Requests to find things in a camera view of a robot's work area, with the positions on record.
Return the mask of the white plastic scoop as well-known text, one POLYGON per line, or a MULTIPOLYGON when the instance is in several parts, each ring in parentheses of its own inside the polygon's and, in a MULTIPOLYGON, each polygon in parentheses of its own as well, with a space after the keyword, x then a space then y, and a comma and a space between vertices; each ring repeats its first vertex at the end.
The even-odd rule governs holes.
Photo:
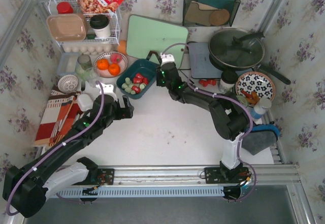
POLYGON ((88 94, 80 94, 77 97, 77 104, 82 112, 86 112, 93 108, 93 100, 88 94))

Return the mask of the teal storage basket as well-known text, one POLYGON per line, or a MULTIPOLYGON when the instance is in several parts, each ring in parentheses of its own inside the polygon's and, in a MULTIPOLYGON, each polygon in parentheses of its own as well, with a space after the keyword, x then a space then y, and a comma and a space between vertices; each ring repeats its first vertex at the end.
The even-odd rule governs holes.
POLYGON ((156 69, 158 64, 148 61, 146 59, 138 59, 133 64, 130 65, 117 79, 116 85, 120 91, 128 96, 130 99, 137 100, 140 99, 144 93, 151 87, 151 85, 156 81, 156 69), (127 93, 122 85, 125 83, 126 78, 133 79, 137 73, 140 73, 145 78, 148 79, 148 84, 144 89, 141 90, 138 94, 127 93))

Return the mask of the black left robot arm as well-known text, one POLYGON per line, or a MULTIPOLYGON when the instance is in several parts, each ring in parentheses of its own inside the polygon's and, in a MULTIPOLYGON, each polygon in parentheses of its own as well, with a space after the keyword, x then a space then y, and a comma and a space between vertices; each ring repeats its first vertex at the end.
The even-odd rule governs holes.
POLYGON ((6 172, 3 199, 7 201, 7 215, 13 216, 14 208, 16 213, 29 218, 54 194, 94 176, 98 167, 86 157, 62 171, 59 168, 102 135, 113 121, 132 118, 134 107, 127 96, 122 98, 124 107, 110 95, 98 96, 92 109, 72 125, 62 140, 31 163, 21 168, 12 166, 6 172))

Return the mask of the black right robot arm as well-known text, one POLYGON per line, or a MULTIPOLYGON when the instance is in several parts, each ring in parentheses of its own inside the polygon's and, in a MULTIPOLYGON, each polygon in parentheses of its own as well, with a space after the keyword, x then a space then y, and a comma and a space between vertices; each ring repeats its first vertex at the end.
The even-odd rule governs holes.
POLYGON ((240 147, 247 126, 252 126, 249 112, 231 92, 212 94, 183 81, 173 62, 158 66, 156 84, 166 87, 173 100, 195 105, 210 113, 217 133, 224 139, 219 172, 226 182, 234 180, 243 167, 240 147))

